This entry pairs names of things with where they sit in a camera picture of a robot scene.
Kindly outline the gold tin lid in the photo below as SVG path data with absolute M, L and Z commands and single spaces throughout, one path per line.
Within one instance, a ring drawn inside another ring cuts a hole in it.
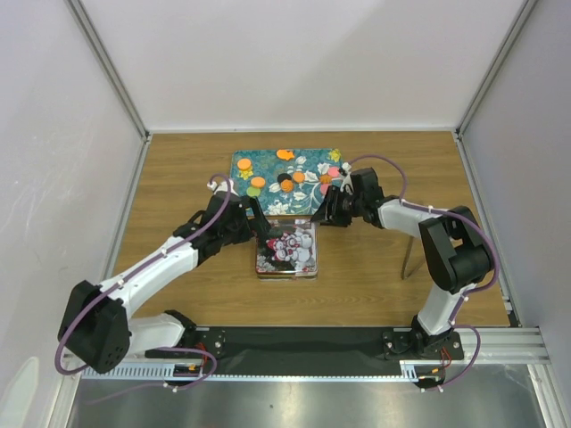
M 267 241 L 258 241 L 255 272 L 318 274 L 317 228 L 308 218 L 271 218 Z

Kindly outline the gold cookie tin box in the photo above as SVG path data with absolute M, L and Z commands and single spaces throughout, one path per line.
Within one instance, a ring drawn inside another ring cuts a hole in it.
M 318 278 L 317 274 L 310 274 L 301 273 L 301 274 L 271 274 L 271 273 L 263 273 L 261 275 L 257 275 L 257 277 L 261 281 L 300 281 L 300 280 L 316 280 Z

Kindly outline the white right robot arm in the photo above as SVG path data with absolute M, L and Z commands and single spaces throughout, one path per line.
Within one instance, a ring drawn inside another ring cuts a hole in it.
M 482 291 L 495 272 L 497 253 L 466 206 L 438 210 L 386 196 L 372 168 L 342 169 L 343 181 L 327 189 L 314 223 L 347 227 L 356 218 L 402 232 L 422 244 L 433 286 L 407 333 L 387 333 L 385 350 L 394 355 L 433 358 L 451 340 L 456 317 L 470 294 Z

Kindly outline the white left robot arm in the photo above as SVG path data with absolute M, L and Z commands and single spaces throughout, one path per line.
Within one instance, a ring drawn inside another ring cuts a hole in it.
M 134 318 L 134 314 L 166 285 L 198 268 L 224 246 L 267 238 L 269 230 L 257 199 L 217 193 L 206 209 L 197 211 L 133 267 L 100 284 L 84 280 L 75 285 L 57 334 L 57 371 L 69 372 L 62 365 L 65 350 L 99 374 L 111 371 L 126 356 L 149 350 L 190 355 L 196 336 L 188 318 L 173 310 L 156 317 Z

